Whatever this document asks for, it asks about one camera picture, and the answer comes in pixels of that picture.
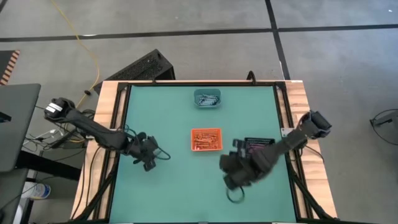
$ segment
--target green table surface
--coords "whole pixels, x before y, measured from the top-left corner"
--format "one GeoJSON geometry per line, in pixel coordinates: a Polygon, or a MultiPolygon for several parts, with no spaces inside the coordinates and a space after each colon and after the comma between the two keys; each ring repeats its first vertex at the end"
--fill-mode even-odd
{"type": "MultiPolygon", "coordinates": [[[[294,222],[286,163],[280,157],[272,172],[245,188],[243,203],[226,198],[220,155],[235,138],[274,138],[280,141],[275,97],[268,86],[217,86],[222,104],[198,109],[193,92],[199,86],[133,86],[126,124],[155,136],[172,156],[156,160],[145,172],[133,158],[121,156],[111,209],[111,223],[171,222],[294,222]],[[221,128],[223,150],[191,151],[191,129],[221,128]]],[[[231,194],[239,198],[240,190],[231,194]]]]}

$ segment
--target gray floor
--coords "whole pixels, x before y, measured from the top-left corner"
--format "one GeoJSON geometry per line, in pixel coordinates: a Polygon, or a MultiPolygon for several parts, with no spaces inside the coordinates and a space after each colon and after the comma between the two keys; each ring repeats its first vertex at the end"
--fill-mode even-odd
{"type": "MultiPolygon", "coordinates": [[[[80,34],[271,26],[260,0],[57,2],[80,34]]],[[[278,27],[398,23],[398,3],[393,0],[272,0],[272,5],[278,27]]],[[[50,1],[9,0],[0,13],[0,30],[0,37],[72,35],[50,1]]],[[[333,125],[320,144],[338,216],[397,223],[398,149],[377,138],[369,119],[398,108],[398,30],[280,33],[280,38],[291,78],[304,80],[310,106],[333,125]]],[[[178,79],[242,79],[249,70],[261,79],[283,79],[271,33],[85,40],[85,44],[98,57],[101,78],[159,49],[174,65],[178,79]]],[[[21,56],[10,84],[42,84],[40,106],[59,96],[77,101],[95,78],[93,62],[75,41],[0,43],[0,50],[15,49],[21,56]]],[[[85,108],[95,109],[97,99],[93,95],[85,108]]],[[[53,127],[36,111],[29,132],[40,134],[53,127]]],[[[83,155],[65,162],[80,167],[82,159],[83,155]]],[[[64,222],[69,217],[76,183],[49,182],[52,197],[35,203],[32,222],[64,222]]]]}

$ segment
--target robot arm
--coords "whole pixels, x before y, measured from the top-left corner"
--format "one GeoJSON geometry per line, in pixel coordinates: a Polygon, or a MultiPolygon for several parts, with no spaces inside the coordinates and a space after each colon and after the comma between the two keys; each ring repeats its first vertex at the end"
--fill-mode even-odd
{"type": "Polygon", "coordinates": [[[239,152],[246,148],[246,143],[235,139],[233,146],[238,148],[238,152],[230,152],[229,155],[220,157],[220,169],[226,173],[224,182],[227,188],[234,190],[257,182],[272,170],[280,155],[303,148],[308,138],[324,138],[329,134],[330,128],[329,122],[319,112],[310,111],[286,138],[274,145],[255,150],[249,156],[241,156],[239,152]]]}
{"type": "Polygon", "coordinates": [[[75,104],[67,99],[53,99],[44,110],[44,118],[53,123],[70,123],[94,136],[95,141],[104,149],[130,155],[142,161],[145,171],[156,166],[154,151],[158,148],[155,137],[145,133],[132,136],[123,130],[112,131],[87,118],[75,109],[75,104]]]}

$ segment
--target black floor stripe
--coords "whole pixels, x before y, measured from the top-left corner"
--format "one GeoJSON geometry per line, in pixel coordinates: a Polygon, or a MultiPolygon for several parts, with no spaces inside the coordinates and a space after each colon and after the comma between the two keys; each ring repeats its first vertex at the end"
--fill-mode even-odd
{"type": "MultiPolygon", "coordinates": [[[[257,34],[272,32],[270,28],[247,28],[247,29],[219,29],[219,30],[186,30],[169,32],[143,32],[127,34],[98,34],[98,35],[79,35],[82,40],[94,39],[115,39],[115,38],[135,38],[135,37],[171,37],[184,35],[211,35],[211,34],[257,34]]],[[[74,35],[53,36],[53,37],[10,37],[0,38],[0,42],[33,42],[51,40],[75,40],[74,35]]]]}
{"type": "Polygon", "coordinates": [[[285,80],[290,80],[290,73],[289,73],[289,69],[287,68],[285,53],[284,53],[284,49],[282,47],[282,42],[280,41],[278,27],[276,25],[276,20],[275,20],[275,15],[274,15],[274,10],[272,9],[272,6],[271,6],[271,0],[265,0],[265,1],[266,1],[266,5],[267,5],[269,20],[271,22],[272,34],[274,35],[276,51],[278,53],[280,66],[282,67],[282,73],[284,75],[285,80]]]}
{"type": "Polygon", "coordinates": [[[8,0],[2,0],[2,1],[0,2],[0,12],[1,12],[2,9],[4,8],[4,6],[6,5],[7,1],[8,1],[8,0]]]}
{"type": "Polygon", "coordinates": [[[338,31],[338,30],[371,30],[396,29],[398,24],[360,25],[360,26],[328,26],[328,27],[291,27],[279,28],[279,32],[311,32],[311,31],[338,31]]]}

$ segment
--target orange tray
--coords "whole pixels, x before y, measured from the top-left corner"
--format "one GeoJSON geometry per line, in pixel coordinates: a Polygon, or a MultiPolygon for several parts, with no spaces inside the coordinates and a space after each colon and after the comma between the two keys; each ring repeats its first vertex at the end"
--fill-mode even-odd
{"type": "Polygon", "coordinates": [[[221,128],[195,128],[191,130],[191,149],[194,152],[223,150],[221,128]]]}

